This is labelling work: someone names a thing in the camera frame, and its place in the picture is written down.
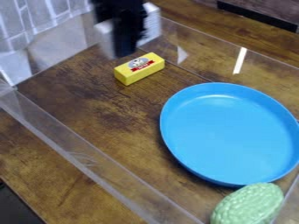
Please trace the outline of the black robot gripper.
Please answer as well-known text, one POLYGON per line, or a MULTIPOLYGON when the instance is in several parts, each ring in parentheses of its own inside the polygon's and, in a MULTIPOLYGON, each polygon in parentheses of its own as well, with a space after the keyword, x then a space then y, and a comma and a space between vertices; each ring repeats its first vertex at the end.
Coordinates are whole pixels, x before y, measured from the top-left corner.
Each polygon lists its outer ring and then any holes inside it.
POLYGON ((97 21, 110 18, 113 24, 114 55, 122 58, 136 51, 136 43, 145 35, 144 0, 89 0, 97 21))

